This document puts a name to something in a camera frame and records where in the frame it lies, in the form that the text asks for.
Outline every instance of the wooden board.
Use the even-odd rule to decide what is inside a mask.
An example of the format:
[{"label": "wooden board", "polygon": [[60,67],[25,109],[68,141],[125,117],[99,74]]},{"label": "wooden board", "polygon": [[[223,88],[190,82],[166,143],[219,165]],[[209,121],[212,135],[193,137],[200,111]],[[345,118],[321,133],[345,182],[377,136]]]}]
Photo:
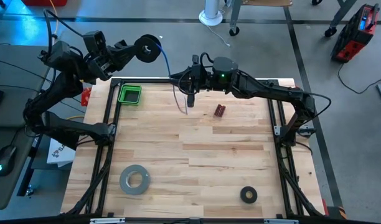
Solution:
[{"label": "wooden board", "polygon": [[[294,86],[293,79],[279,81]],[[102,121],[109,84],[99,81],[93,87],[84,122]],[[177,98],[184,108],[179,91]],[[222,118],[213,116],[219,103],[227,107]],[[289,120],[294,109],[289,103],[284,108]],[[142,84],[139,106],[121,107],[103,213],[171,218],[285,214],[267,100],[239,100],[231,94],[203,91],[188,112],[178,110],[168,84]],[[303,138],[298,141],[308,143]],[[95,154],[93,143],[77,149],[62,212],[70,210],[89,186]],[[311,153],[296,146],[293,155],[301,189],[324,212]],[[142,195],[126,195],[120,189],[120,174],[132,164],[144,166],[151,175],[151,184]],[[240,190],[246,185],[258,192],[254,204],[240,200]],[[290,187],[289,196],[296,211]]]}]

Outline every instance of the green square tray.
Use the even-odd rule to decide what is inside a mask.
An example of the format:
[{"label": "green square tray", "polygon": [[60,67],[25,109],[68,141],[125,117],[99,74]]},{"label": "green square tray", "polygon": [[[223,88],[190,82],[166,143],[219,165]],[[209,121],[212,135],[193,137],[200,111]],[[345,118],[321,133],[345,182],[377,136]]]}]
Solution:
[{"label": "green square tray", "polygon": [[136,85],[123,85],[120,90],[120,97],[118,101],[126,105],[138,105],[141,98],[140,86]]}]

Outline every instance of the blue cable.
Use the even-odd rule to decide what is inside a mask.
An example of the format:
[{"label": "blue cable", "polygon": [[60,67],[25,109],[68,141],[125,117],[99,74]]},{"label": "blue cable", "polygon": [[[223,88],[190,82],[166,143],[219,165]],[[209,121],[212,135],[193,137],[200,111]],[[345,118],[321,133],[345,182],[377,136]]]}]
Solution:
[{"label": "blue cable", "polygon": [[[163,51],[163,48],[160,45],[158,45],[158,44],[156,44],[156,45],[160,49],[160,51],[163,53],[164,59],[166,60],[166,65],[167,65],[167,70],[168,70],[168,78],[171,79],[170,65],[168,64],[167,55]],[[181,111],[182,113],[187,115],[188,114],[188,109],[187,109],[186,103],[185,103],[185,111],[182,111],[181,108],[179,107],[177,96],[176,96],[176,90],[175,90],[175,86],[174,85],[172,85],[172,92],[174,93],[174,99],[176,100],[177,107],[178,107],[179,111]]]},{"label": "blue cable", "polygon": [[158,44],[156,44],[156,45],[157,45],[157,47],[160,49],[160,51],[163,53],[164,59],[166,60],[166,65],[167,65],[167,69],[168,69],[168,76],[169,76],[169,78],[170,78],[170,76],[171,76],[171,72],[170,72],[170,65],[168,64],[167,55],[166,55],[166,53],[163,51],[163,48],[162,48],[160,45],[158,45]]}]

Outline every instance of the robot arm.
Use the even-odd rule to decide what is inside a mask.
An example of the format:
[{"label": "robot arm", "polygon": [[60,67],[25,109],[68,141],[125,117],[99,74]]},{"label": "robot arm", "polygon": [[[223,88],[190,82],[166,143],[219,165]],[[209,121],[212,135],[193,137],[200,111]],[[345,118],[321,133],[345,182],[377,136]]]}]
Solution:
[{"label": "robot arm", "polygon": [[115,127],[105,123],[90,125],[67,121],[47,110],[65,98],[81,94],[80,80],[91,84],[95,84],[97,78],[109,80],[111,73],[122,70],[134,56],[143,62],[153,62],[160,54],[156,44],[161,45],[152,35],[142,36],[134,45],[121,40],[114,47],[106,46],[105,36],[100,31],[89,32],[83,39],[88,50],[85,57],[81,52],[72,51],[76,48],[63,41],[52,46],[50,55],[41,51],[41,61],[61,72],[47,90],[28,100],[23,111],[26,126],[34,133],[46,134],[72,149],[76,148],[74,142],[79,135],[89,135],[99,146],[109,144]]},{"label": "robot arm", "polygon": [[295,113],[289,123],[280,128],[281,143],[287,146],[295,145],[297,130],[316,115],[314,98],[298,87],[278,86],[269,81],[264,84],[239,70],[235,62],[225,57],[217,57],[214,61],[209,59],[213,65],[212,72],[208,72],[201,60],[199,63],[199,57],[193,55],[191,67],[170,77],[171,82],[188,95],[188,107],[194,106],[194,95],[200,90],[223,91],[242,99],[262,97],[289,102],[294,106]]}]

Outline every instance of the concrete floor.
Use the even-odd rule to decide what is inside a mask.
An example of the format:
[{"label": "concrete floor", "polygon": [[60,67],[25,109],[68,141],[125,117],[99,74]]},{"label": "concrete floor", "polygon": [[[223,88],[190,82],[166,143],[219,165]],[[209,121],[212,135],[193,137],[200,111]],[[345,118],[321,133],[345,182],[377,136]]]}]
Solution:
[{"label": "concrete floor", "polygon": [[[170,18],[196,19],[203,8],[203,0],[71,0],[66,7],[58,9],[61,17],[98,17],[98,18]],[[293,0],[289,8],[294,20],[329,21],[339,9],[335,0],[324,1],[312,6],[307,0]],[[364,4],[381,0],[357,1],[344,20],[348,20]],[[225,17],[230,10],[225,9]],[[41,16],[42,10],[24,7],[20,0],[13,0],[6,16]],[[47,32],[44,21],[30,17],[22,20],[0,21],[0,42],[14,45],[47,45]],[[276,19],[285,20],[281,7],[244,6],[240,19]],[[228,24],[213,27],[213,30],[232,46],[225,46],[208,28],[198,22],[68,22],[81,33],[102,30],[107,42],[114,44],[120,39],[134,42],[143,34],[160,36],[160,41],[169,57],[173,72],[182,71],[191,62],[192,54],[203,51],[211,56],[230,57],[239,63],[242,70],[260,78],[294,78],[302,86],[298,64],[290,39],[287,24],[239,24],[240,33],[231,37]],[[362,95],[347,90],[337,79],[338,63],[330,61],[330,53],[337,35],[326,39],[323,32],[327,25],[294,25],[299,49],[304,61],[311,91],[326,95],[332,99],[332,106],[319,119],[326,140],[329,156],[336,176],[342,203],[349,219],[381,222],[381,98],[372,87]],[[85,51],[82,39],[59,25],[59,37],[69,44]],[[145,64],[131,61],[117,76],[164,77],[166,68],[163,57],[154,63]],[[341,75],[348,85],[357,90],[365,88],[381,78],[381,25],[377,27],[375,37],[355,59],[344,65]],[[321,110],[327,102],[317,99]],[[54,109],[61,117],[77,115],[64,105]],[[310,145],[314,151],[322,197],[329,205],[333,204],[323,161],[319,153],[316,137]],[[43,180],[61,180],[59,184],[45,184]],[[45,185],[43,191],[30,198],[12,197],[7,209],[0,211],[0,219],[40,217],[58,214],[65,190],[67,173],[40,172],[32,184]]]}]

